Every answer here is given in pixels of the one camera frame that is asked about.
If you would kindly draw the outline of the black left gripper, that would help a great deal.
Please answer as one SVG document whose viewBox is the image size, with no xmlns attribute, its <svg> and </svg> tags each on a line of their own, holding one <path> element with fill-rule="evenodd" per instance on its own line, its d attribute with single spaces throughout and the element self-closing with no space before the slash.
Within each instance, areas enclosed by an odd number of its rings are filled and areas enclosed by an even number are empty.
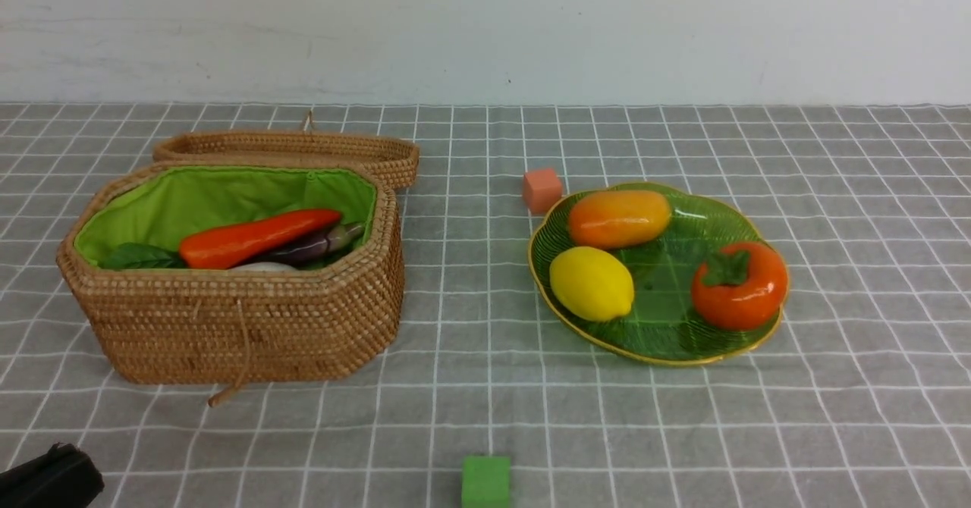
<svg viewBox="0 0 971 508">
<path fill-rule="evenodd" d="M 57 443 L 1 473 L 2 507 L 86 507 L 106 487 L 87 453 Z"/>
</svg>

